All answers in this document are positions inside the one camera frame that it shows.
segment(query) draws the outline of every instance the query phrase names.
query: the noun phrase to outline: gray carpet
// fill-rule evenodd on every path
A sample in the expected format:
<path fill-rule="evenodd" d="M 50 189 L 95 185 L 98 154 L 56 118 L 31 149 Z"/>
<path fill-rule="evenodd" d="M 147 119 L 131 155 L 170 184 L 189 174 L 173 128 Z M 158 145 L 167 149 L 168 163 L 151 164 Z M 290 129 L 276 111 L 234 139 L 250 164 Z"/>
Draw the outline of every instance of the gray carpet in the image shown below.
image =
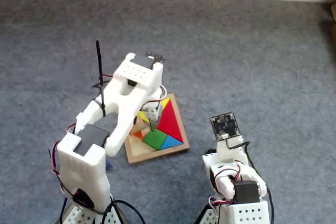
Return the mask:
<path fill-rule="evenodd" d="M 129 165 L 111 191 L 151 223 L 193 223 L 212 194 L 209 118 L 234 111 L 276 223 L 336 218 L 336 60 L 328 6 L 266 0 L 0 0 L 1 223 L 53 223 L 63 201 L 47 148 L 97 95 L 94 43 L 113 73 L 128 52 L 166 56 L 191 148 Z M 115 117 L 101 124 L 108 130 Z M 123 209 L 132 223 L 134 214 Z"/>

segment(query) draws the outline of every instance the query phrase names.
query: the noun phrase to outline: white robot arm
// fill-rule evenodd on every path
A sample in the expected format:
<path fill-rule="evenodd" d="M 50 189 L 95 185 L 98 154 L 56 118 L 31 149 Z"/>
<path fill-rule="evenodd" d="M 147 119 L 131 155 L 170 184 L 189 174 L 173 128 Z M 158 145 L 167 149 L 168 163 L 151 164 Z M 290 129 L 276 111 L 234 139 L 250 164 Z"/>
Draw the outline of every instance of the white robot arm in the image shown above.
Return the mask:
<path fill-rule="evenodd" d="M 153 55 L 129 53 L 101 94 L 78 114 L 74 132 L 67 132 L 57 145 L 60 171 L 55 174 L 61 188 L 82 211 L 96 215 L 96 223 L 100 223 L 112 197 L 106 155 L 118 153 L 139 110 L 154 126 L 160 120 L 161 100 L 166 95 L 161 84 L 161 60 Z M 118 123 L 111 134 L 93 125 L 109 113 L 118 113 Z"/>
<path fill-rule="evenodd" d="M 215 195 L 196 223 L 269 224 L 265 181 L 249 165 L 246 147 L 233 112 L 211 118 L 217 139 L 216 150 L 203 155 L 206 175 Z"/>
<path fill-rule="evenodd" d="M 108 156 L 115 156 L 133 127 L 133 120 L 143 104 L 150 100 L 159 99 L 162 91 L 163 65 L 155 62 L 152 69 L 132 62 L 135 54 L 130 53 L 113 74 L 112 80 L 103 91 L 106 114 L 118 113 L 118 125 L 107 138 L 105 150 Z M 102 95 L 90 102 L 83 112 L 77 116 L 77 135 L 89 123 L 93 124 L 103 118 L 101 108 Z M 146 104 L 158 107 L 158 102 Z M 153 114 L 158 118 L 157 110 Z"/>

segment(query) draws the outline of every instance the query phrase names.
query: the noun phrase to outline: orange triangle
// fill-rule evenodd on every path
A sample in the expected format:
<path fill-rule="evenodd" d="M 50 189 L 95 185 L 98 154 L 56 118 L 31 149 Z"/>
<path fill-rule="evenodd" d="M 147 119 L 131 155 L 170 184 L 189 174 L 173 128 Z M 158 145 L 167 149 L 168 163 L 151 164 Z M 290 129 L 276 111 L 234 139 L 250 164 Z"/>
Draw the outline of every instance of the orange triangle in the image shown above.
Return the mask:
<path fill-rule="evenodd" d="M 143 138 L 141 131 L 135 132 L 133 135 L 140 138 L 140 139 Z"/>
<path fill-rule="evenodd" d="M 183 143 L 183 138 L 180 132 L 180 127 L 177 123 L 172 101 L 169 101 L 162 111 L 161 120 L 157 129 Z"/>

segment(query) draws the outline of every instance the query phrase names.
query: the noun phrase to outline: perforated white part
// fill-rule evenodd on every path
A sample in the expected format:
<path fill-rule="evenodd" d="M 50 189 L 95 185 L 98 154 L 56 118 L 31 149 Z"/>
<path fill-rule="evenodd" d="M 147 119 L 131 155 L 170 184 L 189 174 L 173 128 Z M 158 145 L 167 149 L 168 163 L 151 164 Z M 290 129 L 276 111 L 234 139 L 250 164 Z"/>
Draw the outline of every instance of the perforated white part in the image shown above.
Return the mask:
<path fill-rule="evenodd" d="M 145 68 L 127 60 L 123 61 L 115 71 L 114 76 L 118 75 L 140 83 L 146 88 L 150 87 L 150 84 L 155 77 L 155 73 L 151 69 Z"/>
<path fill-rule="evenodd" d="M 267 201 L 221 207 L 219 224 L 269 224 Z"/>
<path fill-rule="evenodd" d="M 64 224 L 92 224 L 93 220 L 95 218 L 95 214 L 92 212 L 88 212 L 85 210 L 81 210 L 78 207 L 74 207 L 70 214 L 63 220 Z M 105 224 L 121 224 L 121 221 L 119 220 L 119 217 L 114 209 L 114 207 L 111 209 L 111 212 L 107 214 L 107 217 L 105 219 Z"/>
<path fill-rule="evenodd" d="M 203 218 L 199 224 L 217 224 L 216 215 L 212 209 L 205 211 Z"/>

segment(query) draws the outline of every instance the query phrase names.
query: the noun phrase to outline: yellow piece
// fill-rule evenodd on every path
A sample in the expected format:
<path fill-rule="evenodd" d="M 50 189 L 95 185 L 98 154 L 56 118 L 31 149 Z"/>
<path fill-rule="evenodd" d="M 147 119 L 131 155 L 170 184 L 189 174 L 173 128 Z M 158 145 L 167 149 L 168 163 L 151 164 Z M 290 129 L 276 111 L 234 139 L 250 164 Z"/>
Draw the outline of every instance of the yellow piece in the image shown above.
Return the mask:
<path fill-rule="evenodd" d="M 144 120 L 146 123 L 149 123 L 149 119 L 145 116 L 145 113 L 143 111 L 139 111 L 138 115 L 141 117 L 142 120 Z"/>
<path fill-rule="evenodd" d="M 170 98 L 166 98 L 164 99 L 161 104 L 162 104 L 162 110 L 164 110 L 164 108 L 166 107 L 167 103 L 170 101 Z"/>

